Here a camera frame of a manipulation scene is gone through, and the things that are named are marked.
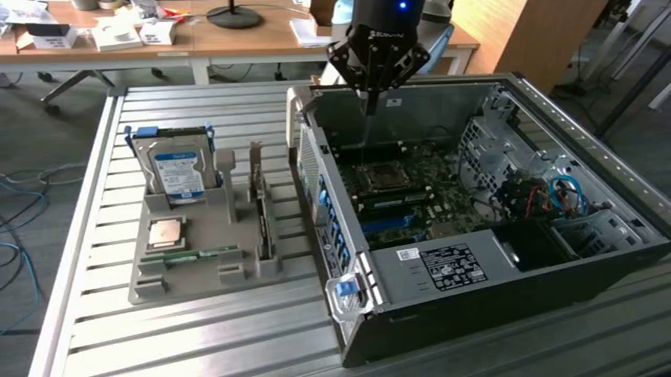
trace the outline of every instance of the black lamp base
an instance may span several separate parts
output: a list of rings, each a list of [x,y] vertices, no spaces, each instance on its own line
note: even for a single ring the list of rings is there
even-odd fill
[[[231,7],[220,6],[209,10],[208,21],[227,29],[247,29],[248,27],[257,26],[263,18],[261,15],[249,8],[236,6],[235,13],[231,13]]]

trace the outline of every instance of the robotic arm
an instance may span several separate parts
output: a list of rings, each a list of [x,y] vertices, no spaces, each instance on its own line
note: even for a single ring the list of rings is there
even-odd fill
[[[329,44],[327,53],[363,100],[365,115],[375,114],[387,90],[401,86],[431,60],[427,44],[419,42],[419,30],[427,30],[420,23],[451,32],[451,5],[448,0],[355,0],[347,38]]]

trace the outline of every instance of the blue hard drive label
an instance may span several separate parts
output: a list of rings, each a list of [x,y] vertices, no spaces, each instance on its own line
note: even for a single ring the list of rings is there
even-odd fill
[[[175,199],[195,199],[203,196],[203,175],[196,170],[199,156],[195,152],[164,153],[155,156],[159,178],[165,194]]]

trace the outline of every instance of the aluminum slotted table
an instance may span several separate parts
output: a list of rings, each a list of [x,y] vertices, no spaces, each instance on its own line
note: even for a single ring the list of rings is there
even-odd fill
[[[249,141],[260,141],[279,254],[311,261],[284,136],[287,88],[305,84],[111,93],[29,376],[619,376],[663,368],[671,360],[668,258],[585,304],[351,370],[340,367],[312,262],[307,277],[268,287],[188,302],[128,303],[144,176],[124,143],[127,125],[209,121],[215,145],[236,149],[237,180],[247,179]]]

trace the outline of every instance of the black label sticker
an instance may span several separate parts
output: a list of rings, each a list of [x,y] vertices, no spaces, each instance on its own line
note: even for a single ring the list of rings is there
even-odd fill
[[[487,275],[464,243],[421,251],[419,256],[440,291],[487,280]]]

